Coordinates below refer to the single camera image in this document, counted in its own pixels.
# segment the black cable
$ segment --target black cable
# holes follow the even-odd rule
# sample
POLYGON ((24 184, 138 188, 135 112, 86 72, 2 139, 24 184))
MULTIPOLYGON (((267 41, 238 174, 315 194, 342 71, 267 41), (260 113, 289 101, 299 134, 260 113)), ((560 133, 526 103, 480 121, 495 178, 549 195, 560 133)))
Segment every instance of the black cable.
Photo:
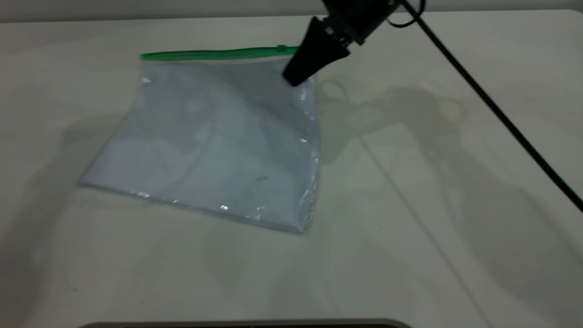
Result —
POLYGON ((407 27, 407 26, 411 26, 412 24, 417 22, 417 19, 419 17, 421 17, 421 15, 423 14, 423 12, 425 12, 425 4, 426 4, 427 0, 419 0, 419 11, 415 12, 415 15, 413 15, 411 13, 411 15, 413 16, 413 19, 408 21, 405 24, 395 24, 392 21, 390 21, 387 18, 387 22, 389 22, 389 24, 391 24, 391 26, 396 27, 398 29, 402 29, 403 27, 407 27))
POLYGON ((538 151, 531 145, 530 142, 524 137, 518 128, 510 121, 510 119, 502 112, 502 110, 496 105, 496 103, 488 96, 486 91, 474 80, 474 78, 466 71, 466 69, 455 59, 454 55, 443 45, 440 39, 431 31, 429 26, 425 24, 425 21, 420 17, 421 11, 416 12, 415 8, 407 0, 398 0, 405 9, 413 16, 412 22, 417 22, 419 27, 425 32, 425 34, 431 39, 431 41, 436 45, 436 47, 441 51, 443 56, 454 66, 454 68, 459 72, 459 74, 466 80, 466 82, 474 89, 480 98, 485 102, 486 105, 492 110, 492 112, 498 117, 498 119, 506 126, 510 133, 516 138, 520 145, 526 150, 526 152, 535 160, 535 162, 540 166, 540 168, 548 175, 548 177, 559 187, 559 189, 573 202, 573 204, 583 212, 583 200, 573 191, 573 189, 555 172, 555 170, 547 163, 547 161, 539 154, 538 151))

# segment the white table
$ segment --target white table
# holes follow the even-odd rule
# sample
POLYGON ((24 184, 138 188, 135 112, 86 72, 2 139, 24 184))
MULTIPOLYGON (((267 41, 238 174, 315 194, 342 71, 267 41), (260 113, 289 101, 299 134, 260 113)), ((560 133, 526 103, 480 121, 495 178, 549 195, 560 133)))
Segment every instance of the white table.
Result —
MULTIPOLYGON (((583 195, 583 16, 425 17, 583 195)), ((416 26, 380 28, 317 76, 324 149, 307 236, 76 185, 129 109, 140 53, 293 45, 307 22, 0 25, 0 326, 580 327, 583 215, 416 26)))

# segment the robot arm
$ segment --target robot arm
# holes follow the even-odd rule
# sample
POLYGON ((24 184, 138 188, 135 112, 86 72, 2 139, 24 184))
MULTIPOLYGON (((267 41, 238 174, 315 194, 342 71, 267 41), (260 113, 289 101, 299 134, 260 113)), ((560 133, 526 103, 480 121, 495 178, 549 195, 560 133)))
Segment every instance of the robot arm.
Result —
POLYGON ((329 16, 312 18, 304 41, 283 73, 297 86, 324 66, 350 54, 348 46, 362 46, 368 36, 392 14, 396 0, 323 0, 329 16))

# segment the plastic bag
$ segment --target plastic bag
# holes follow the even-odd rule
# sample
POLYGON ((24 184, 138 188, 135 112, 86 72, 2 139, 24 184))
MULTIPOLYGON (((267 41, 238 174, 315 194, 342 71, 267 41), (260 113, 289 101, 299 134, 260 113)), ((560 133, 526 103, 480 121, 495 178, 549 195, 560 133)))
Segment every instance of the plastic bag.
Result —
POLYGON ((135 102, 81 183, 306 231, 320 137, 313 82, 281 77, 295 50, 142 55, 135 102))

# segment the clear plastic bag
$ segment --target clear plastic bag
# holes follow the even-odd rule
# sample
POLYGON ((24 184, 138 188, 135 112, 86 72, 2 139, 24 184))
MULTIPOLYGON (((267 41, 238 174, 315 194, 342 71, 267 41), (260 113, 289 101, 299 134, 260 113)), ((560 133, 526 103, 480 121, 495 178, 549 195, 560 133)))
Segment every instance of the clear plastic bag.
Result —
POLYGON ((134 105, 81 183, 305 232, 320 137, 313 82, 281 77, 294 51, 143 55, 134 105))

